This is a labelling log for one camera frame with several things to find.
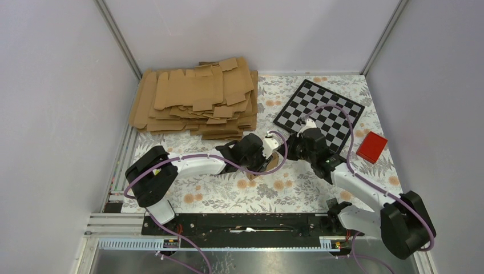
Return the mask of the brown cardboard box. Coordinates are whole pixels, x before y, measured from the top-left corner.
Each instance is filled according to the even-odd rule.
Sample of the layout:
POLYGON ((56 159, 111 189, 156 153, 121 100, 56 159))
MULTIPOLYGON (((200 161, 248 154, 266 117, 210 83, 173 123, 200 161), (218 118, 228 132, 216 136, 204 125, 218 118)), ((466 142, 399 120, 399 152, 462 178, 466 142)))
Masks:
MULTIPOLYGON (((264 171, 260 171, 260 172, 268 172, 268 171, 271 171, 271 170, 273 170, 273 169, 275 169, 277 167, 278 163, 279 163, 279 154, 277 152, 274 152, 271 155, 271 161, 268 162, 265 165, 265 170, 264 171)), ((249 180, 254 180, 255 178, 257 178, 259 176, 258 175, 254 175, 254 174, 250 174, 250 173, 246 173, 246 177, 249 180)))

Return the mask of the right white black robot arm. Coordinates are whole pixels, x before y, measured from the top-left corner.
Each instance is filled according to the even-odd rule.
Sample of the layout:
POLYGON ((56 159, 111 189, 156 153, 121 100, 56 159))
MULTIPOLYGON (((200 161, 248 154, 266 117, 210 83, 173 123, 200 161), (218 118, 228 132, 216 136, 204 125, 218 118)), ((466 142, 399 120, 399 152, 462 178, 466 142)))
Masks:
POLYGON ((342 235, 348 229, 382 240, 390 253, 406 259, 424 246, 432 248, 437 235, 422 198, 414 191, 393 194, 375 181, 357 173, 339 154, 332 152, 318 128, 292 133, 278 152, 289 160, 304 160, 314 174, 326 182, 350 192, 370 211, 348 202, 328 212, 328 230, 342 235))

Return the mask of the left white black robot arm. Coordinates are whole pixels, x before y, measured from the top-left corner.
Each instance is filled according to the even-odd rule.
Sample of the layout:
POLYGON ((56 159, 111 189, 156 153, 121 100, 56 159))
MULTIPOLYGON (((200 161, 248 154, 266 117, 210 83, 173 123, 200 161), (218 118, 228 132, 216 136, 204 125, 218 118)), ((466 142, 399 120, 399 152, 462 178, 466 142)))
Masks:
POLYGON ((126 192, 155 220, 155 227, 165 235, 177 227, 175 211, 166 194, 177 179, 198 175, 220 175, 245 170, 252 174, 266 171, 272 154, 280 143, 270 135, 255 134, 216 146, 206 152, 170 154, 163 146, 152 147, 125 172, 126 192))

